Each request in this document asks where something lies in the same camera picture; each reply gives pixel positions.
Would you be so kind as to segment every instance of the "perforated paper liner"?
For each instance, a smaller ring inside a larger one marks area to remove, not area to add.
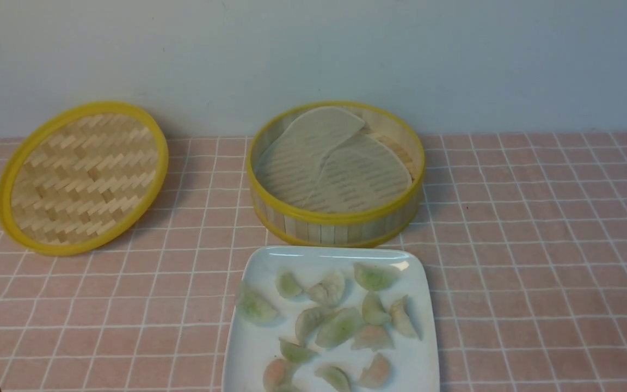
[[[256,177],[277,199],[308,211],[381,206],[408,189],[411,177],[398,156],[368,132],[366,122],[345,109],[312,109],[272,143]]]

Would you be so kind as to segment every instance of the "green dumpling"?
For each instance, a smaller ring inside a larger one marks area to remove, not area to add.
[[[316,345],[324,348],[338,347],[353,337],[364,326],[364,320],[355,308],[343,308],[321,325],[316,335]]]
[[[406,295],[391,305],[391,308],[389,309],[389,313],[391,313],[391,324],[394,326],[395,330],[397,330],[404,337],[420,339],[415,327],[413,327],[410,317],[408,317],[408,313],[405,310],[405,303],[407,300],[408,296]]]
[[[320,303],[327,308],[334,308],[343,298],[345,293],[345,275],[340,270],[326,273],[321,282],[310,287],[306,295],[312,301]]]
[[[236,301],[237,313],[247,322],[269,323],[279,315],[279,312],[267,300],[244,282],[241,282]]]
[[[361,301],[361,317],[372,325],[381,325],[391,322],[391,315],[386,313],[381,300],[375,292],[368,292]]]
[[[316,369],[313,374],[324,379],[338,392],[351,392],[352,390],[348,375],[340,367],[324,366]]]
[[[301,312],[299,317],[297,317],[297,322],[294,324],[294,334],[299,341],[299,345],[306,345],[309,335],[321,325],[331,312],[333,311],[324,306],[316,306]]]
[[[306,363],[316,355],[314,350],[295,345],[282,338],[279,340],[279,350],[282,353],[282,357],[291,363]]]
[[[398,280],[398,270],[392,266],[375,266],[355,263],[355,280],[370,292],[385,290]]]
[[[304,291],[302,287],[299,286],[296,279],[294,279],[294,274],[285,268],[281,268],[277,271],[274,285],[279,295],[285,299],[294,298]]]

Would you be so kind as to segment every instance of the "dumpling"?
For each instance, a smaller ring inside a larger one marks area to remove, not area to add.
[[[289,360],[291,363],[306,363],[315,357],[316,352],[306,347],[295,345],[284,339],[279,340],[279,350],[282,353],[284,359]]]
[[[410,321],[410,317],[408,317],[408,313],[405,312],[405,300],[408,299],[408,296],[403,296],[403,298],[397,300],[391,305],[389,309],[389,313],[391,313],[391,323],[393,324],[395,330],[397,330],[401,335],[406,338],[411,339],[419,339],[417,332],[415,331],[415,327],[413,327],[413,323]]]
[[[378,292],[385,290],[398,280],[398,270],[392,266],[375,266],[367,263],[355,263],[355,280],[366,290]]]
[[[368,292],[361,301],[361,317],[364,321],[373,325],[381,325],[391,322],[391,315],[386,313],[381,300],[375,292]]]
[[[377,353],[371,360],[371,365],[361,372],[358,384],[364,388],[381,389],[390,375],[391,363],[381,353]]]
[[[280,358],[270,362],[263,373],[263,387],[266,392],[273,392],[276,387],[291,383],[296,369],[297,367],[293,363]]]
[[[244,282],[238,290],[236,309],[247,322],[257,324],[272,322],[279,315],[267,300]]]
[[[371,349],[371,351],[392,349],[394,342],[382,325],[365,325],[355,335],[352,349]]]
[[[306,291],[312,301],[316,301],[328,308],[334,308],[343,298],[345,292],[345,275],[340,270],[327,273],[321,282],[316,283]]]
[[[330,313],[331,310],[328,308],[316,306],[315,308],[306,309],[299,314],[297,322],[294,324],[294,334],[300,345],[306,345],[306,340],[311,335],[311,332],[314,332]]]
[[[324,366],[316,369],[313,374],[316,377],[320,377],[324,379],[328,384],[331,385],[338,392],[351,392],[352,385],[350,384],[350,379],[348,379],[348,375],[341,370],[340,367],[335,366]]]
[[[294,279],[294,274],[285,268],[281,268],[277,271],[274,285],[279,295],[285,299],[294,298],[304,291],[302,287],[299,286],[296,279]]]
[[[321,325],[316,335],[316,345],[333,348],[346,342],[363,327],[364,320],[355,308],[343,308],[328,318]]]

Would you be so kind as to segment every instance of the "yellow rim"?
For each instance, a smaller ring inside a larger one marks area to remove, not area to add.
[[[65,124],[82,117],[108,112],[133,117],[141,121],[154,135],[158,147],[159,160],[157,162],[154,181],[149,186],[147,193],[142,200],[140,200],[137,207],[131,213],[127,214],[117,225],[89,241],[59,246],[39,243],[28,237],[15,224],[11,211],[11,191],[16,175],[21,169],[21,166],[23,166],[24,161],[40,142]],[[69,109],[50,119],[48,122],[45,122],[45,124],[42,124],[35,132],[30,134],[18,149],[16,149],[7,162],[7,166],[4,167],[2,178],[0,178],[0,224],[2,225],[3,231],[14,241],[43,255],[70,256],[87,252],[117,238],[117,236],[129,229],[146,212],[154,199],[159,195],[159,191],[161,191],[161,186],[164,184],[168,167],[169,147],[166,143],[166,137],[149,113],[139,107],[124,102],[92,102],[87,105]]]
[[[385,243],[391,238],[394,238],[394,236],[397,236],[398,234],[400,234],[401,231],[403,231],[403,229],[405,229],[406,226],[410,225],[410,223],[413,221],[413,218],[415,218],[415,214],[417,214],[418,208],[419,206],[416,206],[415,210],[413,210],[413,214],[411,214],[410,218],[407,221],[405,221],[403,225],[398,226],[398,228],[395,228],[393,231],[387,234],[384,234],[381,237],[374,238],[369,241],[358,242],[358,243],[342,243],[340,245],[323,245],[323,246],[328,246],[329,248],[374,248],[378,245],[381,245],[382,243]],[[277,226],[272,225],[272,223],[270,223],[267,219],[265,219],[263,214],[261,214],[261,211],[259,211],[255,207],[253,209],[254,211],[256,211],[256,216],[261,221],[261,223],[263,223],[263,226],[265,226],[266,229],[271,231],[275,236],[277,236],[277,238],[281,239],[282,241],[285,241],[286,243],[289,243],[290,245],[322,246],[321,243],[304,241],[303,239],[299,239],[299,238],[293,237],[285,233],[281,229],[277,228]]]
[[[421,186],[422,179],[425,176],[425,154],[422,154],[421,169],[420,169],[419,175],[413,181],[413,183],[410,184],[410,187],[405,190],[405,192],[403,192],[400,196],[398,196],[398,198],[390,201],[387,204],[384,204],[383,206],[379,206],[379,207],[369,209],[366,211],[359,211],[355,213],[321,213],[321,212],[307,211],[304,209],[296,208],[287,203],[284,203],[283,201],[269,194],[268,191],[266,191],[266,189],[264,189],[263,186],[261,186],[261,184],[256,179],[256,174],[253,171],[253,166],[251,165],[251,154],[253,154],[253,146],[255,146],[256,141],[259,139],[260,136],[262,136],[264,131],[269,129],[269,127],[271,127],[272,124],[274,124],[274,122],[279,121],[283,117],[288,116],[289,114],[292,114],[294,112],[298,112],[299,110],[312,109],[314,107],[320,107],[320,106],[361,107],[363,109],[367,109],[373,112],[383,114],[387,117],[390,117],[391,119],[395,121],[398,121],[398,123],[401,124],[401,126],[403,126],[406,129],[406,131],[408,131],[408,133],[411,134],[411,136],[413,137],[413,140],[416,143],[416,146],[421,151],[423,150],[422,144],[420,142],[420,138],[418,138],[417,134],[415,134],[413,129],[410,126],[408,126],[408,124],[406,124],[405,121],[399,119],[397,116],[391,114],[390,112],[386,112],[385,110],[379,109],[378,107],[373,107],[373,106],[366,105],[363,103],[343,101],[343,100],[313,102],[307,105],[294,107],[293,109],[289,109],[288,111],[282,114],[279,114],[277,117],[274,117],[274,119],[270,120],[267,124],[265,124],[258,131],[258,133],[256,134],[256,137],[254,137],[253,142],[251,143],[251,146],[248,149],[248,154],[246,156],[246,162],[247,162],[246,171],[248,172],[248,178],[251,181],[251,189],[253,189],[253,191],[255,191],[258,194],[258,196],[261,199],[263,199],[264,203],[268,204],[269,206],[272,206],[277,211],[280,211],[281,213],[287,216],[291,216],[292,218],[296,218],[296,219],[306,221],[309,223],[318,223],[320,225],[354,225],[355,223],[364,223],[367,221],[372,221],[376,218],[381,218],[381,216],[388,215],[388,213],[390,213],[391,211],[395,211],[396,209],[400,208],[405,203],[407,203],[413,197],[413,194],[415,194],[416,189],[418,189],[418,187]]]

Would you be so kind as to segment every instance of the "bamboo steamer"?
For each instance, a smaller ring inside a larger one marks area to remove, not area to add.
[[[364,119],[366,126],[361,132],[396,155],[411,178],[410,186],[403,193],[388,203],[364,211],[321,213],[284,203],[258,181],[256,167],[260,159],[294,119],[312,109],[330,106]],[[256,215],[269,231],[293,245],[361,248],[379,245],[396,236],[413,220],[423,199],[425,150],[418,136],[393,114],[357,102],[314,102],[279,114],[254,137],[246,166]]]

